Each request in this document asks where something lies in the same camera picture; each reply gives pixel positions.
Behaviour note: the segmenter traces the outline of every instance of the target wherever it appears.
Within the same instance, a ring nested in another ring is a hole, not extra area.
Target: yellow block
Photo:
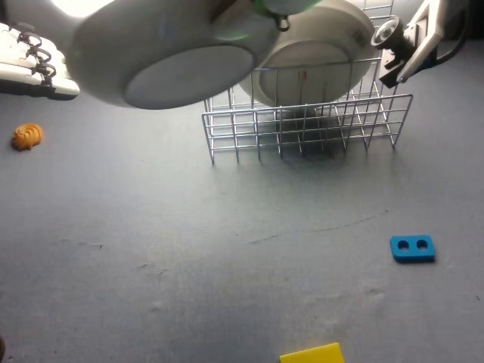
[[[281,363],[345,363],[339,343],[281,355],[280,360]]]

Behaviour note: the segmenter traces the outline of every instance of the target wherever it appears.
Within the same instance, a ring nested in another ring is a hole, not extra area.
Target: orange cookie
[[[44,132],[35,123],[24,123],[17,127],[12,138],[12,145],[19,151],[30,150],[40,144]]]

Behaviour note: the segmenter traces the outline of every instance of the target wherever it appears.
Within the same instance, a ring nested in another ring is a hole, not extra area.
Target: blue block
[[[431,236],[393,236],[390,247],[395,261],[400,263],[433,262],[436,248]]]

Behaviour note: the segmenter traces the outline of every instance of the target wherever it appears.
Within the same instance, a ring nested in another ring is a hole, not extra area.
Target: metal wire rack
[[[362,9],[377,28],[391,15],[393,2],[389,0],[388,4],[370,7],[364,0]],[[212,163],[215,162],[215,154],[220,151],[234,152],[239,161],[239,154],[243,150],[256,149],[260,159],[261,151],[270,147],[277,148],[281,157],[285,150],[296,149],[304,156],[309,147],[313,150],[317,146],[324,152],[332,144],[340,144],[346,152],[353,140],[361,140],[365,150],[368,150],[374,138],[387,138],[395,147],[413,95],[397,94],[398,87],[391,90],[384,88],[377,79],[381,57],[351,62],[350,74],[360,62],[368,62],[369,71],[355,87],[349,86],[344,96],[332,102],[278,106],[278,73],[283,68],[257,69],[250,76],[253,90],[256,76],[274,74],[275,107],[258,102],[253,92],[249,96],[239,85],[205,100],[206,112],[202,114],[202,121]],[[338,65],[341,64],[302,65],[284,69],[295,69],[302,75],[308,69],[320,68],[327,72]],[[299,99],[301,90],[302,87],[299,87]],[[321,85],[321,93],[324,95],[324,85]]]

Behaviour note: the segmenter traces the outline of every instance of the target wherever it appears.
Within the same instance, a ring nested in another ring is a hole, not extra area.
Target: dark round object
[[[390,17],[381,24],[371,38],[371,45],[376,49],[394,49],[406,42],[403,36],[403,25],[399,17]]]
[[[5,341],[2,337],[0,337],[0,361],[2,361],[3,356],[5,355]]]

